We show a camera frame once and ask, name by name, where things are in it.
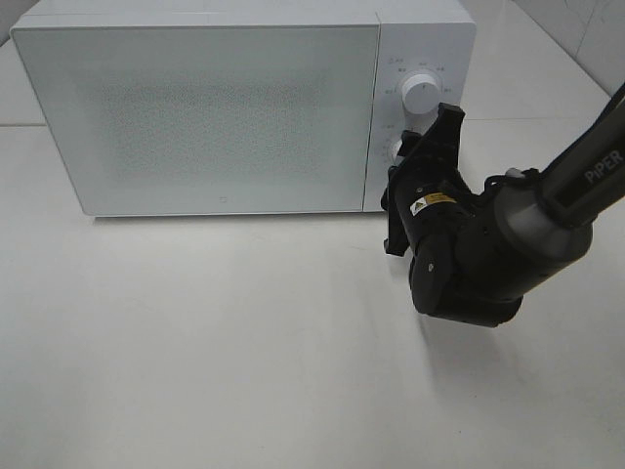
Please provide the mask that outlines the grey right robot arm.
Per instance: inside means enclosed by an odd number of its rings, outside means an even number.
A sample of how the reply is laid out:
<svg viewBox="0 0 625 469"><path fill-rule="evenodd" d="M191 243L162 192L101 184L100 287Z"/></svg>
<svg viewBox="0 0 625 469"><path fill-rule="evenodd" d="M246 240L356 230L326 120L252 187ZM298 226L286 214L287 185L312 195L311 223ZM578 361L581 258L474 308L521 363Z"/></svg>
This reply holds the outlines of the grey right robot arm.
<svg viewBox="0 0 625 469"><path fill-rule="evenodd" d="M458 169L460 107L404 131L381 199L385 251L411 255L417 312L495 327L523 296L583 257L597 216L624 195L624 94L545 169L509 169L472 192Z"/></svg>

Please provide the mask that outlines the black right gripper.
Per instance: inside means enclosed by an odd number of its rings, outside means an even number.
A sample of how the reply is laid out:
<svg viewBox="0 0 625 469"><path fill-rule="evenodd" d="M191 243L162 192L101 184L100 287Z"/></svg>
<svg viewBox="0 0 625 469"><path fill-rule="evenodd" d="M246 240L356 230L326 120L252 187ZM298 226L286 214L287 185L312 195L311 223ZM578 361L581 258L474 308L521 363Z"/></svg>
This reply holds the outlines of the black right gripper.
<svg viewBox="0 0 625 469"><path fill-rule="evenodd" d="M437 118L424 135L404 130L381 200L388 220L385 252L397 257L411 253L408 283L414 307L433 318L477 315L477 303L461 291L455 255L457 232L468 212L439 188L444 172L419 167L422 149L458 168L464 118L459 106L440 103Z"/></svg>

